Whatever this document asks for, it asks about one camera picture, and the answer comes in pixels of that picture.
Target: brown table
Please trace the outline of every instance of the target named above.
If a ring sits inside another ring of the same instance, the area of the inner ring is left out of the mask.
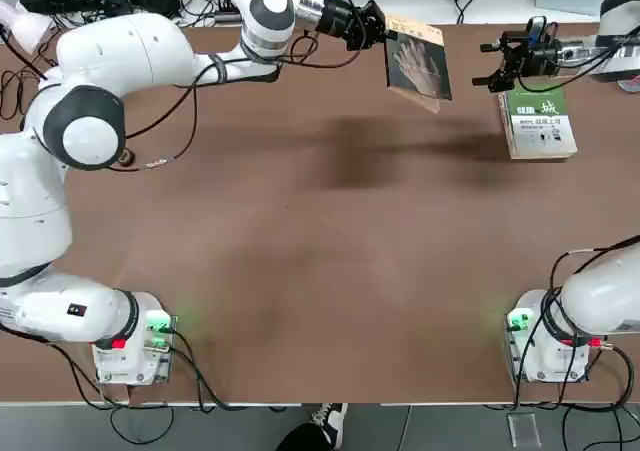
[[[198,136],[179,161],[71,173],[75,241],[58,268],[158,296],[225,400],[509,401],[503,316],[563,251],[637,232],[640,133],[637,98],[584,80],[567,89],[578,155],[510,162],[496,97],[471,86],[498,64],[478,44],[503,29],[446,29],[455,102],[437,116],[385,89],[382,47],[342,70],[199,90]],[[190,36],[212,52],[237,31]],[[330,39],[319,54],[346,56]],[[178,95],[127,97],[129,129]],[[190,106],[130,142],[139,162],[183,145]],[[616,342],[638,362],[640,340]],[[0,401],[79,400],[55,353],[0,346]],[[618,395],[624,371],[603,362],[613,372],[569,386],[570,399]],[[180,363],[139,399],[194,401],[194,389]],[[523,397],[554,399],[557,386]]]

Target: person's foot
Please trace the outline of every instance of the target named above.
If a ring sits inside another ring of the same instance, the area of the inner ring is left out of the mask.
[[[342,446],[347,406],[346,403],[323,403],[311,416],[311,422],[320,426],[332,449],[340,449]]]

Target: gray floor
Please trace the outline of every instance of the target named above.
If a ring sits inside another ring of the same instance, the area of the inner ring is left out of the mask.
[[[289,408],[281,414],[268,409],[236,413],[215,411],[209,416],[179,409],[170,433],[147,446],[152,451],[271,451],[297,424],[308,419],[312,408]],[[635,414],[636,406],[628,408]],[[396,451],[400,449],[407,407],[353,405],[346,420],[345,451]],[[561,451],[560,424],[563,410],[536,412],[542,447]],[[116,416],[121,431],[132,439],[150,439],[161,432],[167,410],[122,411]],[[625,438],[640,430],[621,414]],[[567,422],[570,451],[581,451],[588,443],[617,439],[611,414],[573,412]],[[109,427],[108,413],[85,407],[0,407],[2,451],[111,451],[136,449],[122,442]],[[402,451],[508,451],[513,449],[507,413],[478,406],[413,407],[402,442]],[[617,449],[617,444],[593,448]],[[640,444],[626,445],[640,450]]]

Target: connector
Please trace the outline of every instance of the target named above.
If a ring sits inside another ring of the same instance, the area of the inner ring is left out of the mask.
[[[153,338],[144,342],[144,350],[155,353],[168,353],[171,345],[162,338]]]

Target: book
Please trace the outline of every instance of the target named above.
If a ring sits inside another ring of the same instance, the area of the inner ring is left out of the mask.
[[[532,93],[516,86],[498,102],[512,159],[564,159],[578,152],[562,89]]]
[[[442,31],[397,16],[387,16],[386,25],[397,34],[385,42],[387,87],[437,113],[441,99],[452,100]]]

